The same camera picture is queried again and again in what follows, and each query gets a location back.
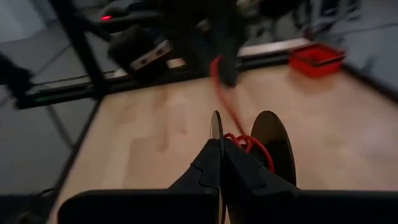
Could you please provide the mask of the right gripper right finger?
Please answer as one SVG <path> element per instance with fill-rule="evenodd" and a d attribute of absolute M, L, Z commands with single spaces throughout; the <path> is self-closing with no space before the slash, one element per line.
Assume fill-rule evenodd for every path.
<path fill-rule="evenodd" d="M 303 190 L 224 142 L 223 197 L 231 224 L 398 224 L 398 192 Z"/>

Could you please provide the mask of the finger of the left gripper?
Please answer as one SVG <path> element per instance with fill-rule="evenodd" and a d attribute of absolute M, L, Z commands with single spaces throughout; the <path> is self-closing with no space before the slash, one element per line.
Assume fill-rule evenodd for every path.
<path fill-rule="evenodd" d="M 239 48 L 240 44 L 234 32 L 230 33 L 224 27 L 217 28 L 217 52 L 221 57 L 220 77 L 228 87 L 234 87 L 237 84 L 236 57 Z"/>

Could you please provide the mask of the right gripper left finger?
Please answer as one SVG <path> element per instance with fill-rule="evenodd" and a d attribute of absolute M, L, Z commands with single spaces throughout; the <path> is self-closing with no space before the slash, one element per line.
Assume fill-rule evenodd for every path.
<path fill-rule="evenodd" d="M 58 224 L 219 224 L 222 143 L 206 142 L 166 189 L 88 190 L 62 203 Z"/>

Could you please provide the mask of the black labelled cable spool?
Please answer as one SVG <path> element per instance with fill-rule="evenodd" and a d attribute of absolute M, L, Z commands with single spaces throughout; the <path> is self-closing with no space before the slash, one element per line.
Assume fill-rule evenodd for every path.
<path fill-rule="evenodd" d="M 280 118 L 262 111 L 251 133 L 234 136 L 223 131 L 221 115 L 211 117 L 211 137 L 221 143 L 221 168 L 226 185 L 250 190 L 266 187 L 296 188 L 295 159 L 287 131 Z"/>

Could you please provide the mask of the red plastic bin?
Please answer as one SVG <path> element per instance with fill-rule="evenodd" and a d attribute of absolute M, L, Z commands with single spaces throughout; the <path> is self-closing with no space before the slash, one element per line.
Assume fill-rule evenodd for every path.
<path fill-rule="evenodd" d="M 341 70 L 346 52 L 328 44 L 312 43 L 290 50 L 289 55 L 292 69 L 310 78 L 321 78 Z"/>

